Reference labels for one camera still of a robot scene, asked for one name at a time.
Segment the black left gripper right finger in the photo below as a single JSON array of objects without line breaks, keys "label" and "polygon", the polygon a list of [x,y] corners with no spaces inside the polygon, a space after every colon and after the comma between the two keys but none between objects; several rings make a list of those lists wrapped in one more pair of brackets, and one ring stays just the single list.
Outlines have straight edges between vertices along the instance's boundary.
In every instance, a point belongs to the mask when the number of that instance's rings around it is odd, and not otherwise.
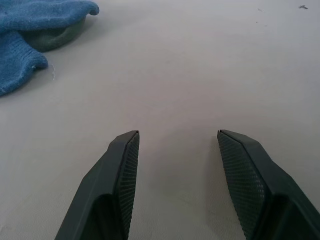
[{"label": "black left gripper right finger", "polygon": [[246,240],[320,240],[320,213],[258,141],[225,129],[217,140]]}]

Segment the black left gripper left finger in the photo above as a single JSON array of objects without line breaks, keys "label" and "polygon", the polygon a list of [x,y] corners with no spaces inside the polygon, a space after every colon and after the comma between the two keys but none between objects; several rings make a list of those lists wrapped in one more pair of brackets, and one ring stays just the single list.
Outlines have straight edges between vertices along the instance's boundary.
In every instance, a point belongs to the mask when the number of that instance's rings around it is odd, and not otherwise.
[{"label": "black left gripper left finger", "polygon": [[128,240],[140,134],[117,136],[83,177],[54,240]]}]

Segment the green object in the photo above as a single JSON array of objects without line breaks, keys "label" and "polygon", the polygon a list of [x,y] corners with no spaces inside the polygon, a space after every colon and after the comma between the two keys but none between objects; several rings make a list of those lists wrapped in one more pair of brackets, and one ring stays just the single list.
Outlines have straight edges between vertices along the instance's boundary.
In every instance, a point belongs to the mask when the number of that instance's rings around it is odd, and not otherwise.
[{"label": "green object", "polygon": [[32,48],[44,53],[60,48],[77,38],[83,30],[85,21],[86,17],[68,27],[20,31],[19,33]]}]

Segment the blue knitted cloth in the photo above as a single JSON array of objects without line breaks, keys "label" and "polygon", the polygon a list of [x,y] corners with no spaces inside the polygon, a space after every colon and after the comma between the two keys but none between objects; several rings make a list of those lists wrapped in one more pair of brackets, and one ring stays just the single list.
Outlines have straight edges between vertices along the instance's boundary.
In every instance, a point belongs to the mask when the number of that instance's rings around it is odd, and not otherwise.
[{"label": "blue knitted cloth", "polygon": [[43,53],[71,42],[99,12],[91,0],[0,0],[0,97],[47,68]]}]

